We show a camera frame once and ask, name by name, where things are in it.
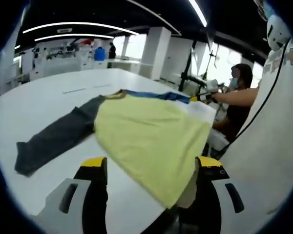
white pillar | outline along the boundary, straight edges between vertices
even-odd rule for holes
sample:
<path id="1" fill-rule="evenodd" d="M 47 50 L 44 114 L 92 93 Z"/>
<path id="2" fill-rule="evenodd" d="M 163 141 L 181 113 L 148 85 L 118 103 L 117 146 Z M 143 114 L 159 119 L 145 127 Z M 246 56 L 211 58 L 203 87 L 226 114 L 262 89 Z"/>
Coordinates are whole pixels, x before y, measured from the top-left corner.
<path id="1" fill-rule="evenodd" d="M 241 63 L 247 64 L 253 70 L 253 67 L 254 67 L 254 63 L 253 62 L 251 62 L 251 61 L 247 60 L 246 58 L 242 57 Z"/>
<path id="2" fill-rule="evenodd" d="M 150 28 L 141 62 L 153 65 L 150 78 L 159 80 L 171 32 L 164 27 Z"/>
<path id="3" fill-rule="evenodd" d="M 123 46 L 123 50 L 122 50 L 122 57 L 126 56 L 128 43 L 129 43 L 129 36 L 125 37 L 124 46 Z"/>
<path id="4" fill-rule="evenodd" d="M 18 24 L 15 26 L 15 29 L 6 42 L 5 47 L 1 50 L 0 53 L 0 95 L 8 91 L 6 85 L 7 81 L 12 78 L 12 66 L 14 58 L 14 47 L 16 46 L 16 40 L 18 38 L 18 33 L 21 27 L 21 17 Z"/>

gray sleeve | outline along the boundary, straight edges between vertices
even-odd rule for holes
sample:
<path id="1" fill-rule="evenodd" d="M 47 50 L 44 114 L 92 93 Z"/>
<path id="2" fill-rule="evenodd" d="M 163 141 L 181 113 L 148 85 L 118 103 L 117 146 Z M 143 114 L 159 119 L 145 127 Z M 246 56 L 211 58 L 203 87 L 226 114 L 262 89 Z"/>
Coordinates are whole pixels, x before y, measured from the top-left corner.
<path id="1" fill-rule="evenodd" d="M 103 101 L 103 96 L 93 98 L 80 108 L 75 107 L 72 112 L 47 126 L 28 142 L 17 142 L 15 170 L 30 176 L 92 134 L 94 119 Z"/>

white helmet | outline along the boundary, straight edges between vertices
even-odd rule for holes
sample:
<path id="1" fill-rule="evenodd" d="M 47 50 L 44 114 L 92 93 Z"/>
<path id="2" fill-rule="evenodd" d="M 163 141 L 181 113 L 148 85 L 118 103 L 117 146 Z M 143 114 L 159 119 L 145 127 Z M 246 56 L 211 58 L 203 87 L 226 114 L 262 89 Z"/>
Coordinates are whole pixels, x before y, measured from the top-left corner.
<path id="1" fill-rule="evenodd" d="M 271 15 L 267 22 L 267 40 L 270 48 L 279 50 L 290 39 L 285 22 L 277 15 Z"/>

white table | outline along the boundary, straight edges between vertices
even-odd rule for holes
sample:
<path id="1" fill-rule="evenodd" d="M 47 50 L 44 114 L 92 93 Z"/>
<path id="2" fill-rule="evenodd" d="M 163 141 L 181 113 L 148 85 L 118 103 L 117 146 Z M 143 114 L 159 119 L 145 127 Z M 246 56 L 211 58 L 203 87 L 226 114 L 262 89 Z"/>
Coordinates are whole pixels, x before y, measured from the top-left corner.
<path id="1" fill-rule="evenodd" d="M 37 215 L 45 198 L 66 178 L 73 178 L 87 158 L 108 156 L 94 135 L 38 169 L 31 177 L 14 170 L 17 141 L 28 141 L 59 117 L 97 95 L 119 89 L 164 93 L 162 84 L 120 69 L 86 70 L 41 78 L 0 97 L 0 168 L 15 200 Z M 212 124 L 215 110 L 199 102 L 176 102 L 190 115 Z M 139 234 L 165 210 L 139 184 L 108 158 L 106 228 L 109 234 Z"/>

black ceiling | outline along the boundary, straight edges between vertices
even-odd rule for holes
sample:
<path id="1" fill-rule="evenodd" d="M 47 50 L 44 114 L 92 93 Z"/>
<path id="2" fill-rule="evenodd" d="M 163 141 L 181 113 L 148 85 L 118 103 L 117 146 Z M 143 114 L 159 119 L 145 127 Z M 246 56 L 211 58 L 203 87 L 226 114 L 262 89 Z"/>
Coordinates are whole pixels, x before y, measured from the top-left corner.
<path id="1" fill-rule="evenodd" d="M 207 30 L 211 33 L 221 32 L 268 54 L 269 47 L 267 42 L 263 41 L 266 23 L 258 15 L 253 0 L 196 0 L 208 20 L 207 28 L 202 26 L 188 0 L 135 1 L 159 14 L 180 31 L 183 38 L 206 41 Z M 35 26 L 68 21 L 102 23 L 126 29 L 146 26 L 133 30 L 138 33 L 147 33 L 148 27 L 165 26 L 176 34 L 160 19 L 126 0 L 33 0 L 25 15 L 17 45 L 21 45 L 20 50 L 33 46 L 34 39 L 57 35 L 57 29 L 61 28 L 73 28 L 72 33 L 108 35 L 115 32 L 114 29 L 97 26 L 64 25 L 22 33 L 23 30 Z M 126 33 L 119 32 L 112 36 L 120 35 Z M 216 37 L 215 41 L 217 40 L 238 51 L 250 51 L 228 39 Z"/>

